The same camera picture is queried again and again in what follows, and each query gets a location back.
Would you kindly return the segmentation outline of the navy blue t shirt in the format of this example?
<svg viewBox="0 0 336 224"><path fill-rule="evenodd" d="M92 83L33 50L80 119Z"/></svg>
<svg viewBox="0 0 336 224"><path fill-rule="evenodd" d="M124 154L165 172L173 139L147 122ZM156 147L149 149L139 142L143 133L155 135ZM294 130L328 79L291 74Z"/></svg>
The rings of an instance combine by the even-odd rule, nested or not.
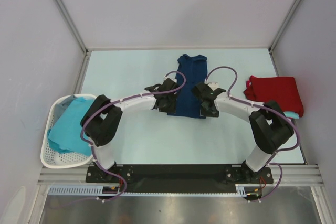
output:
<svg viewBox="0 0 336 224"><path fill-rule="evenodd" d="M179 91L175 113L168 113L168 116L204 119L205 117L200 113L201 103L193 94L192 89L200 82L203 83L207 77L207 57L202 55L190 57L183 54L177 61L177 70L185 75L186 84Z"/></svg>

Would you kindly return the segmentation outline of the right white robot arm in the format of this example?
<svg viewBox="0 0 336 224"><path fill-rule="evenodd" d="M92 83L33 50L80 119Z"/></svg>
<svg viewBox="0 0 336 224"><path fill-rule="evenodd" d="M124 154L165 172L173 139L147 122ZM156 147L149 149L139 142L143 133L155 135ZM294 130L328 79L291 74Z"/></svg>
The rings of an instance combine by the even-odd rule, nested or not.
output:
<svg viewBox="0 0 336 224"><path fill-rule="evenodd" d="M243 179L249 183L261 177L261 170L279 147L294 135L292 124L277 102L241 100L219 88L217 83L199 83L192 88L192 93L201 103L202 116L217 118L223 112L250 124L256 146L242 163Z"/></svg>

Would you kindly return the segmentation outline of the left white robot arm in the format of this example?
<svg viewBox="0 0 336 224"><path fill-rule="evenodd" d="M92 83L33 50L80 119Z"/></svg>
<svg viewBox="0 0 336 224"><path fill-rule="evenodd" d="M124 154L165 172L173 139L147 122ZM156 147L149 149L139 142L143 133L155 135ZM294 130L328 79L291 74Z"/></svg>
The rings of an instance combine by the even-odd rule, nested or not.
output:
<svg viewBox="0 0 336 224"><path fill-rule="evenodd" d="M140 94L111 101L105 95L95 98L80 121L80 137L91 147L98 176L105 182L115 178L116 160L112 154L112 140L116 135L122 116L144 110L171 113L176 110L179 89L183 85L166 78L162 84L144 89Z"/></svg>

